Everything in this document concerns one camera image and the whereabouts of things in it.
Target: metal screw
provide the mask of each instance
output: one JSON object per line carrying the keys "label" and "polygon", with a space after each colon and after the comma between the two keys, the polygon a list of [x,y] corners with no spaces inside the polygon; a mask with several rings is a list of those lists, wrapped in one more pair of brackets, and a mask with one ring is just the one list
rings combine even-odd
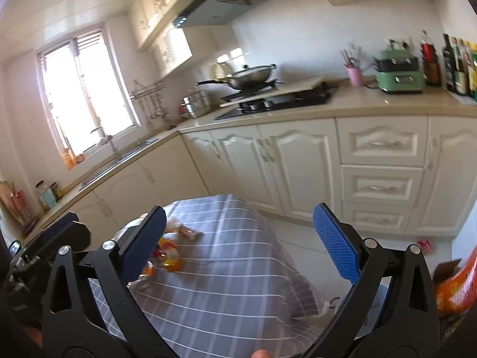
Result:
{"label": "metal screw", "polygon": [[70,251],[70,247],[68,245],[61,246],[61,248],[58,250],[58,253],[64,256],[65,254],[68,254]]}
{"label": "metal screw", "polygon": [[113,247],[116,246],[116,243],[114,241],[106,241],[103,243],[103,249],[104,250],[111,250]]}
{"label": "metal screw", "polygon": [[421,252],[421,248],[417,245],[411,245],[409,250],[411,251],[411,253],[414,253],[414,254],[419,254]]}
{"label": "metal screw", "polygon": [[368,238],[364,241],[364,246],[370,249],[375,249],[378,246],[378,243],[372,238]]}

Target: ceiling panel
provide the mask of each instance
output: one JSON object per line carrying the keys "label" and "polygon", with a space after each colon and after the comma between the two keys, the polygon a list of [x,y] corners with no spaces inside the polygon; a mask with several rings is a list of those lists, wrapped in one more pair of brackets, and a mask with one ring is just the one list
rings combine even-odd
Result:
{"label": "ceiling panel", "polygon": [[0,63],[126,12],[132,0],[12,0],[0,19]]}

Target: gray tablecloth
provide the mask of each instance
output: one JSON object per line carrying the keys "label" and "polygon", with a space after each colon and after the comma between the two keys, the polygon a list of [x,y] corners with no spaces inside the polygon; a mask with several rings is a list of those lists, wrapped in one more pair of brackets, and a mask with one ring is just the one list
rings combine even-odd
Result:
{"label": "gray tablecloth", "polygon": [[[323,314],[328,303],[295,269],[270,224],[240,198],[221,195],[175,202],[165,211],[203,234],[181,239],[179,272],[131,288],[154,328],[183,358],[275,358],[304,352],[321,328],[296,318]],[[109,331],[124,336],[96,280],[91,286]]]}

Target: utensil holder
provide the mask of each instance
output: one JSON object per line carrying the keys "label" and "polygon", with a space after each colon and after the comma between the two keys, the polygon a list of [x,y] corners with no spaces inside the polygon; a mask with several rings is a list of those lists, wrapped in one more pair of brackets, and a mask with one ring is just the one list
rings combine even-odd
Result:
{"label": "utensil holder", "polygon": [[361,69],[358,68],[346,68],[348,71],[348,77],[351,81],[352,87],[361,87],[363,85],[363,76],[361,74]]}

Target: countertop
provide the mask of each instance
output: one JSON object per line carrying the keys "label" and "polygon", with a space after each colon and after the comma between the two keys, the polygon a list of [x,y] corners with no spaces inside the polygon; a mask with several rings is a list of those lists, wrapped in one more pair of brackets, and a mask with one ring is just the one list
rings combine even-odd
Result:
{"label": "countertop", "polygon": [[158,148],[170,139],[184,133],[219,129],[233,126],[266,124],[283,121],[296,121],[316,118],[363,117],[390,115],[441,115],[458,117],[477,117],[477,106],[474,102],[463,104],[452,94],[441,88],[426,88],[422,94],[389,95],[378,89],[366,87],[354,89],[349,85],[338,88],[332,99],[325,105],[306,106],[284,109],[273,112],[251,114],[247,116],[214,121],[217,116],[229,112],[233,107],[219,109],[196,120],[185,120],[171,131],[160,132],[151,138],[158,139],[132,155],[128,160],[104,173],[99,179],[80,190],[80,185],[67,192],[56,206],[48,211],[33,231],[27,236],[27,242],[48,227],[74,203],[91,192],[99,184],[121,171],[132,162]]}

